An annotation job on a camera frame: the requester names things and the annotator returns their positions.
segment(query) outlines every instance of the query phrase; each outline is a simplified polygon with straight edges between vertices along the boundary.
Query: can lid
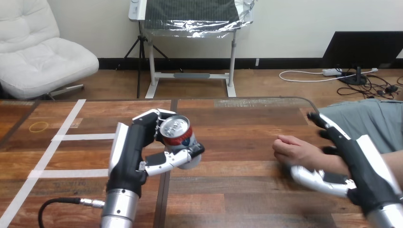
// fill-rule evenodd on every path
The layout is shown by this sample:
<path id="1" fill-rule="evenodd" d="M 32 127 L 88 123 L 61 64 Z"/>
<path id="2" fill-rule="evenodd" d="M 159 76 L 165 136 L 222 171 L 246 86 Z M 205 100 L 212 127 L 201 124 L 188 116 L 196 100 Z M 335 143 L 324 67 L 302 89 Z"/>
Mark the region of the can lid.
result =
<path id="1" fill-rule="evenodd" d="M 176 138 L 187 132 L 190 121 L 183 115 L 174 115 L 167 118 L 160 127 L 160 132 L 164 137 Z"/>

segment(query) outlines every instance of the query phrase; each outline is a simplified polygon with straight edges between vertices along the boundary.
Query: wooden table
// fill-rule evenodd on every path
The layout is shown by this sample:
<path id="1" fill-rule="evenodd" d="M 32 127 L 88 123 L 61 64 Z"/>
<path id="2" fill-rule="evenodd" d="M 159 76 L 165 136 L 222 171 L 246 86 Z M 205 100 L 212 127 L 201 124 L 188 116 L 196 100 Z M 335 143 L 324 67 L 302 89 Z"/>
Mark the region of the wooden table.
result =
<path id="1" fill-rule="evenodd" d="M 192 170 L 175 169 L 147 180 L 134 227 L 367 227 L 360 209 L 348 200 L 303 188 L 278 168 L 271 148 L 278 134 L 317 146 L 329 143 L 305 117 L 314 110 L 305 99 L 79 100 L 33 107 L 0 139 L 0 227 L 36 227 L 38 209 L 50 198 L 104 200 L 117 123 L 130 124 L 151 108 L 187 116 L 206 152 Z M 12 106 L 7 113 L 13 113 Z M 163 149 L 152 143 L 143 156 Z M 97 228 L 100 213 L 52 204 L 44 223 L 47 228 Z"/>

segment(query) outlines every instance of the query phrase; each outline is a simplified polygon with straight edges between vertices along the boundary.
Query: robotic hand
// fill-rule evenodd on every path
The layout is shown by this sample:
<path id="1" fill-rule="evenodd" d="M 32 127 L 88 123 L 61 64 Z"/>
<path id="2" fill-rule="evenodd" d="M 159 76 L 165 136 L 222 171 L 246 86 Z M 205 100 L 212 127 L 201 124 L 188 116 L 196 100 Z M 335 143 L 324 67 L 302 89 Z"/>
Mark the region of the robotic hand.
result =
<path id="1" fill-rule="evenodd" d="M 346 185 L 332 184 L 323 181 L 323 171 L 310 172 L 302 166 L 293 166 L 291 175 L 294 180 L 317 191 L 348 197 L 361 207 L 374 228 L 403 228 L 402 191 L 369 136 L 352 140 L 323 114 L 310 113 L 308 118 L 325 129 L 321 136 L 336 146 L 326 151 L 341 156 L 352 180 Z"/>
<path id="2" fill-rule="evenodd" d="M 102 212 L 102 228 L 131 228 L 141 186 L 148 176 L 167 172 L 174 167 L 193 168 L 201 159 L 203 145 L 196 143 L 181 150 L 146 157 L 141 152 L 154 140 L 164 144 L 159 127 L 175 112 L 152 109 L 135 118 L 131 126 L 119 123 L 109 161 L 106 203 Z"/>

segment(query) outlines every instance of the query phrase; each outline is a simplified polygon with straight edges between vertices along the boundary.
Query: white wall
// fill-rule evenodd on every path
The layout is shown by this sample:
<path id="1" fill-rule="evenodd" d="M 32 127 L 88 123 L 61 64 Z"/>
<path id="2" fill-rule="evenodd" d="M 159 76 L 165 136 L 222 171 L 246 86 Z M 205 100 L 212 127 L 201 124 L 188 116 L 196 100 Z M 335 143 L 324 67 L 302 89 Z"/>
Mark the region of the white wall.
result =
<path id="1" fill-rule="evenodd" d="M 127 16 L 130 0 L 48 2 L 61 37 L 97 57 L 124 57 L 137 38 Z M 403 0 L 259 0 L 254 17 L 238 33 L 236 57 L 322 57 L 335 31 L 403 30 Z M 158 37 L 154 44 L 169 57 L 227 58 L 230 39 Z"/>

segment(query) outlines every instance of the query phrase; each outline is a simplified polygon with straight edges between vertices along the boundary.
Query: monitor stand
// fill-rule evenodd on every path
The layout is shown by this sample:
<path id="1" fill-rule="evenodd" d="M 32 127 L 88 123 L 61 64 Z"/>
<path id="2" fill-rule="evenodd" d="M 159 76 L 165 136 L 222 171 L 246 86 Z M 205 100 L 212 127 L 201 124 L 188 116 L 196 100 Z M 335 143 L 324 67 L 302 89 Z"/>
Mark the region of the monitor stand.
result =
<path id="1" fill-rule="evenodd" d="M 361 67 L 357 67 L 356 73 L 343 73 L 341 75 L 338 75 L 339 81 L 346 83 L 347 85 L 353 85 L 353 86 L 361 86 L 365 85 L 367 82 L 367 78 L 361 74 Z"/>

